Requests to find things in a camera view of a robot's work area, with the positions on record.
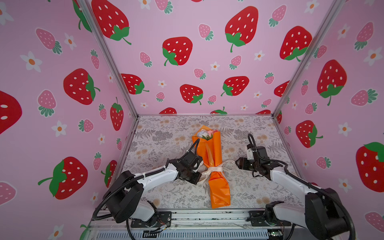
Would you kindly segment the orange wrapping paper sheet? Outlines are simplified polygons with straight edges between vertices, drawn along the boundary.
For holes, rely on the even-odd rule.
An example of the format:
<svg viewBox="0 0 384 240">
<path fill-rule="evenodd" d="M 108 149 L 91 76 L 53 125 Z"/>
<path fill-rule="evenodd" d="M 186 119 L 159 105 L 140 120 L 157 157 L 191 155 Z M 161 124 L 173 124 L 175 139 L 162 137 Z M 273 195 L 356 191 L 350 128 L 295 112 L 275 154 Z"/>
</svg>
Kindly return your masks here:
<svg viewBox="0 0 384 240">
<path fill-rule="evenodd" d="M 213 130 L 202 126 L 198 132 L 202 129 Z M 208 141 L 197 137 L 198 132 L 192 136 L 192 140 L 199 141 L 197 155 L 203 158 L 202 164 L 207 168 L 202 173 L 200 182 L 209 184 L 213 209 L 228 207 L 231 205 L 231 192 L 229 182 L 224 175 L 221 132 L 214 133 Z"/>
</svg>

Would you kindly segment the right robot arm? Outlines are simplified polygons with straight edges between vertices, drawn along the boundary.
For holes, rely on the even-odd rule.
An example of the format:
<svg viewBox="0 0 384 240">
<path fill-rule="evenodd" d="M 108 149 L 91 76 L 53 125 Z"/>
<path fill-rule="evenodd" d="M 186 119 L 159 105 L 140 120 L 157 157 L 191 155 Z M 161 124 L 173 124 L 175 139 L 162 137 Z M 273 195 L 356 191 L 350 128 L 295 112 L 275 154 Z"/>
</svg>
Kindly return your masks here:
<svg viewBox="0 0 384 240">
<path fill-rule="evenodd" d="M 349 233 L 350 240 L 356 238 L 353 220 L 336 191 L 317 187 L 295 176 L 286 162 L 270 159 L 264 147 L 248 144 L 247 157 L 236 160 L 236 165 L 252 172 L 255 178 L 264 177 L 281 185 L 303 203 L 302 207 L 297 207 L 284 201 L 271 202 L 262 215 L 249 217 L 249 221 L 270 225 L 290 222 L 306 228 L 318 240 L 330 240 L 343 233 Z"/>
</svg>

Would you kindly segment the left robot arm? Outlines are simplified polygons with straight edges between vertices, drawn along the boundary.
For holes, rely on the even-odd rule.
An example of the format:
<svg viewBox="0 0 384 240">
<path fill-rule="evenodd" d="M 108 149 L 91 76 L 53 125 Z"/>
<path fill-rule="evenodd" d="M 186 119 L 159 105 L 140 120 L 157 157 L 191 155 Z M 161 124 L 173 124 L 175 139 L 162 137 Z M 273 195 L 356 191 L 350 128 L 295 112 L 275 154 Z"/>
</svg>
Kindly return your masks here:
<svg viewBox="0 0 384 240">
<path fill-rule="evenodd" d="M 202 174 L 198 168 L 203 158 L 188 151 L 179 159 L 167 160 L 166 164 L 155 170 L 132 174 L 125 171 L 120 174 L 96 207 L 92 220 L 113 218 L 116 223 L 140 220 L 147 226 L 154 226 L 161 219 L 156 206 L 145 202 L 142 196 L 168 182 L 182 180 L 196 185 Z"/>
</svg>

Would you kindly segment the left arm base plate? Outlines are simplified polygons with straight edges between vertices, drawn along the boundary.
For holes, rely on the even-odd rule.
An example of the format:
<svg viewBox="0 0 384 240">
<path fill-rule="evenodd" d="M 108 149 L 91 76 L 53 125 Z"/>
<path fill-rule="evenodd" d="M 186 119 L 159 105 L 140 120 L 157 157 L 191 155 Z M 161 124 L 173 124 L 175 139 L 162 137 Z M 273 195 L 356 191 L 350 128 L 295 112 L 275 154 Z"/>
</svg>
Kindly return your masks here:
<svg viewBox="0 0 384 240">
<path fill-rule="evenodd" d="M 172 221 L 172 212 L 160 211 L 156 212 L 148 221 L 144 222 L 139 219 L 132 219 L 130 227 L 132 228 L 160 228 L 162 226 L 169 227 Z"/>
</svg>

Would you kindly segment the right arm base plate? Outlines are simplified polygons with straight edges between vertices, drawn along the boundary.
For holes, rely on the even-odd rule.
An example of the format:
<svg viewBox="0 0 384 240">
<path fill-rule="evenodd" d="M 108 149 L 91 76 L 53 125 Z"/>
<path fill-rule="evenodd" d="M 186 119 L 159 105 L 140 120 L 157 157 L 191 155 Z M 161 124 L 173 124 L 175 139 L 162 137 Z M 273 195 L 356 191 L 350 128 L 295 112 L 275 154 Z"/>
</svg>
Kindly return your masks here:
<svg viewBox="0 0 384 240">
<path fill-rule="evenodd" d="M 249 211 L 246 222 L 250 222 L 253 227 L 290 227 L 292 223 L 281 220 L 271 220 L 267 218 L 265 211 Z"/>
</svg>

